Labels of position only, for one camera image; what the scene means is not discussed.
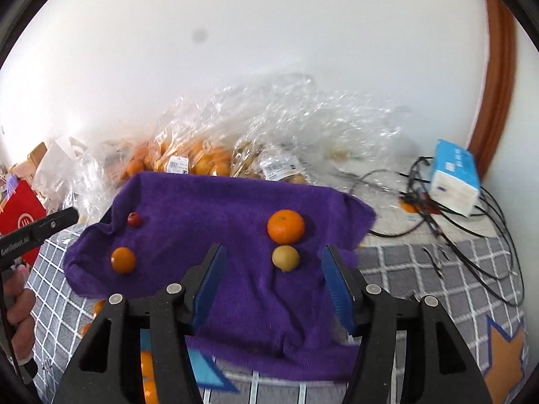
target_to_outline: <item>plastic bag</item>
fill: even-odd
[[[402,110],[363,94],[324,93],[305,75],[269,78],[217,97],[253,112],[235,144],[232,176],[331,186],[372,200],[389,189],[362,176],[399,170],[415,155],[398,125]],[[296,171],[301,176],[293,180]]]
[[[150,142],[156,148],[153,153],[157,147],[161,152],[153,170],[230,176],[233,145],[241,133],[237,114],[228,114],[211,101],[199,107],[180,99],[161,123],[166,119],[169,124]]]
[[[77,159],[71,175],[73,205],[82,223],[94,224],[104,216],[138,146],[131,139],[104,141]]]
[[[68,199],[77,157],[85,150],[84,144],[71,137],[58,138],[48,148],[32,183],[47,213],[57,211]]]
[[[280,147],[250,142],[241,142],[234,150],[231,176],[309,183],[297,157]]]

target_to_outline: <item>red bag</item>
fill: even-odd
[[[46,216],[45,208],[25,180],[19,182],[14,194],[0,212],[0,234],[6,235]],[[39,248],[23,254],[25,263],[33,266]]]

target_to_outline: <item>small red apple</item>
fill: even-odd
[[[139,228],[142,226],[142,219],[138,213],[129,213],[127,216],[127,224],[132,228]]]

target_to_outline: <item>tissue box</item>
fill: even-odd
[[[480,189],[472,154],[449,141],[438,140],[432,168],[431,198],[468,217]]]

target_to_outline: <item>human hand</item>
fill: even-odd
[[[13,351],[19,362],[23,362],[32,355],[33,345],[36,342],[34,326],[36,325],[30,312],[36,304],[36,295],[30,289],[25,289],[25,272],[17,270],[4,282],[4,295],[15,298],[15,304],[7,310],[7,321],[17,327],[11,343]]]

